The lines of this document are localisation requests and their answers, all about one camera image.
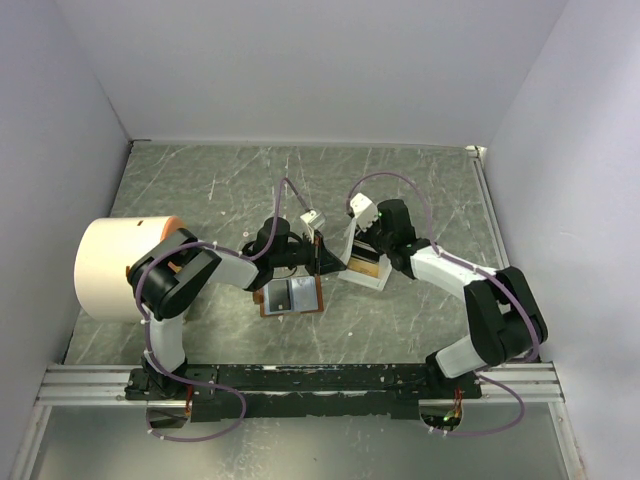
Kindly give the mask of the black VIP credit card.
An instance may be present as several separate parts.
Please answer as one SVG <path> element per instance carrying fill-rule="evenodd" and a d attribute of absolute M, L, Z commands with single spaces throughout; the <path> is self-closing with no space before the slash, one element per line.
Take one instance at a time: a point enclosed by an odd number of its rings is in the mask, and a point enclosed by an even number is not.
<path fill-rule="evenodd" d="M 264 312 L 266 315 L 290 312 L 292 308 L 290 281 L 276 279 L 269 282 L 263 290 Z"/>

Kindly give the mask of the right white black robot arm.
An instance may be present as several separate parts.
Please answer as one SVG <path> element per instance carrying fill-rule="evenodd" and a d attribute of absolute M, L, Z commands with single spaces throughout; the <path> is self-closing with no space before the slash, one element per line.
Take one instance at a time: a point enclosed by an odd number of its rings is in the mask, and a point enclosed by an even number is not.
<path fill-rule="evenodd" d="M 523 272 L 495 270 L 456 257 L 416 235 L 408 207 L 400 199 L 376 206 L 366 242 L 385 255 L 393 269 L 432 284 L 464 303 L 468 334 L 426 357 L 426 390 L 443 398 L 459 377 L 502 365 L 520 355 L 537 358 L 548 328 Z"/>

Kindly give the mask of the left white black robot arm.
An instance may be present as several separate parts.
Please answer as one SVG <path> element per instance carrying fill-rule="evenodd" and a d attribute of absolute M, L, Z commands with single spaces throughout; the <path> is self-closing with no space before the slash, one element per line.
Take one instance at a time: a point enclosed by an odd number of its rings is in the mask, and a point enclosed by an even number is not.
<path fill-rule="evenodd" d="M 254 293 L 274 279 L 277 269 L 299 266 L 312 278 L 346 269 L 319 231 L 298 235 L 282 217 L 267 219 L 239 252 L 200 241 L 185 227 L 168 234 L 126 274 L 145 314 L 149 345 L 143 369 L 152 389 L 165 399 L 184 392 L 188 363 L 179 322 L 208 281 Z"/>

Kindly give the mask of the brown leather card holder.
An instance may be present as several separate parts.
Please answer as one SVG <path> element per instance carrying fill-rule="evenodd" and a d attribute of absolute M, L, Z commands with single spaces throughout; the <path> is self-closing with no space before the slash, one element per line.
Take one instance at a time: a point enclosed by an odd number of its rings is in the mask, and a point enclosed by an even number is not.
<path fill-rule="evenodd" d="M 290 289 L 291 289 L 291 280 L 294 277 L 304 277 L 304 276 L 291 276 L 291 277 L 286 277 L 286 278 L 279 278 L 279 279 L 288 279 L 290 281 Z M 318 301 L 319 301 L 319 308 L 316 311 L 310 311 L 310 312 L 295 312 L 293 310 L 293 305 L 291 308 L 290 312 L 285 312 L 282 314 L 275 314 L 275 315 L 266 315 L 264 312 L 264 294 L 263 294 L 263 290 L 264 287 L 269 283 L 267 283 L 263 288 L 261 288 L 260 290 L 258 290 L 257 292 L 253 293 L 253 301 L 254 303 L 259 307 L 259 311 L 260 311 L 260 316 L 261 317 L 280 317 L 280 316 L 284 316 L 284 315 L 292 315 L 292 314 L 311 314 L 311 313 L 319 313 L 319 312 L 323 312 L 324 311 L 324 300 L 323 300 L 323 294 L 322 294 L 322 286 L 321 286 L 321 279 L 319 276 L 315 275 L 313 276 L 316 280 L 316 286 L 317 286 L 317 294 L 318 294 Z"/>

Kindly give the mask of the aluminium right side rail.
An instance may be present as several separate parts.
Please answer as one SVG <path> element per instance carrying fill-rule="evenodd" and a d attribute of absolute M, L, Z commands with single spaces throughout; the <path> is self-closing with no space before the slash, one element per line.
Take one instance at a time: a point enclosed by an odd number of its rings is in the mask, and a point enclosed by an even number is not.
<path fill-rule="evenodd" d="M 510 265 L 507 251 L 500 232 L 494 204 L 486 181 L 483 160 L 486 155 L 486 148 L 477 145 L 469 145 L 465 148 L 474 170 L 478 189 L 484 205 L 485 217 L 489 225 L 490 235 L 496 251 L 499 265 L 504 268 Z"/>

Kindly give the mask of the white card tray box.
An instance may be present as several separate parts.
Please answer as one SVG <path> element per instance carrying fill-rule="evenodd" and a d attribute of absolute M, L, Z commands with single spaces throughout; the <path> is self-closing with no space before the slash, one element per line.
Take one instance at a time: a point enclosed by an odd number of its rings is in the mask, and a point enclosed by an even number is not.
<path fill-rule="evenodd" d="M 370 245 L 359 240 L 355 220 L 345 233 L 345 248 L 340 257 L 346 266 L 338 277 L 369 289 L 382 291 L 391 274 L 391 262 L 386 255 L 378 254 Z"/>

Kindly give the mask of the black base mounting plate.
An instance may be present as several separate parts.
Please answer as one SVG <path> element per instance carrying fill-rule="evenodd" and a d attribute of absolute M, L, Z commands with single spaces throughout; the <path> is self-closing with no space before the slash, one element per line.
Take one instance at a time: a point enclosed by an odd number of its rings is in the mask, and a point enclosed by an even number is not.
<path fill-rule="evenodd" d="M 420 417 L 420 403 L 452 405 L 481 397 L 477 377 L 467 373 L 442 379 L 425 364 L 252 365 L 194 364 L 186 378 L 198 383 L 222 384 L 239 391 L 245 404 L 231 392 L 184 385 L 162 391 L 142 368 L 131 371 L 124 397 L 130 401 L 188 407 L 195 422 L 215 422 L 244 416 L 302 418 L 307 416 L 382 415 L 398 420 Z"/>

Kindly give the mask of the aluminium rail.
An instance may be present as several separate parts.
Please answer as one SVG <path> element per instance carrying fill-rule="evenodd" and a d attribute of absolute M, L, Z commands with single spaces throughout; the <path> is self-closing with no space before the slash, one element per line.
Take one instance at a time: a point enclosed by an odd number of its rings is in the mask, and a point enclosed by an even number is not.
<path fill-rule="evenodd" d="M 430 380 L 418 364 L 345 365 L 194 365 L 188 372 L 198 382 L 217 383 L 242 394 L 329 397 L 389 393 L 402 400 L 447 402 L 455 390 L 471 401 L 561 402 L 562 388 L 550 363 L 506 364 L 479 375 Z M 36 395 L 42 406 L 111 406 L 147 402 L 174 406 L 188 399 L 186 387 L 162 393 L 134 365 L 54 365 L 47 369 Z"/>
<path fill-rule="evenodd" d="M 486 181 L 483 160 L 486 155 L 486 148 L 477 145 L 469 145 L 465 148 L 474 170 L 478 189 L 484 205 L 485 217 L 489 225 L 490 235 L 496 251 L 499 265 L 504 268 L 510 265 L 507 251 L 500 232 L 494 204 Z"/>

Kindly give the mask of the silver VIP credit card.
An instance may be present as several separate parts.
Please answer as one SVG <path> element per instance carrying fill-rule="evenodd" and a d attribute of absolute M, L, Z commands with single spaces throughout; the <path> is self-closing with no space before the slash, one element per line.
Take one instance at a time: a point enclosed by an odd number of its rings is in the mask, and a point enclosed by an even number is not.
<path fill-rule="evenodd" d="M 295 312 L 316 311 L 319 308 L 316 280 L 313 276 L 291 280 L 292 305 Z"/>

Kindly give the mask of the white orange cylinder drum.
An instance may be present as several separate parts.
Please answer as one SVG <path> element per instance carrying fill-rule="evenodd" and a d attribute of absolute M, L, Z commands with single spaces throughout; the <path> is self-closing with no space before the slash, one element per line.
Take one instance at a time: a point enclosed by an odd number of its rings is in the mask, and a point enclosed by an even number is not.
<path fill-rule="evenodd" d="M 186 224 L 177 216 L 100 218 L 85 230 L 75 265 L 77 299 L 92 319 L 140 319 L 127 274 L 136 261 Z"/>

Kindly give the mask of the aluminium front rail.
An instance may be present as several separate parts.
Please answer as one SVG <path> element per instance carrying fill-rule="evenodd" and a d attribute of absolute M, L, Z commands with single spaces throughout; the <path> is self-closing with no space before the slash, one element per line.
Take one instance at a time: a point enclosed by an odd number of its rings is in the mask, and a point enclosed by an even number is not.
<path fill-rule="evenodd" d="M 506 364 L 479 375 L 430 380 L 418 364 L 345 365 L 194 365 L 188 372 L 198 382 L 217 383 L 242 394 L 329 397 L 389 393 L 402 400 L 447 402 L 455 390 L 471 401 L 561 402 L 562 388 L 550 363 Z M 186 387 L 162 393 L 134 365 L 54 365 L 47 369 L 36 395 L 42 406 L 111 406 L 147 402 L 174 406 L 188 399 Z"/>

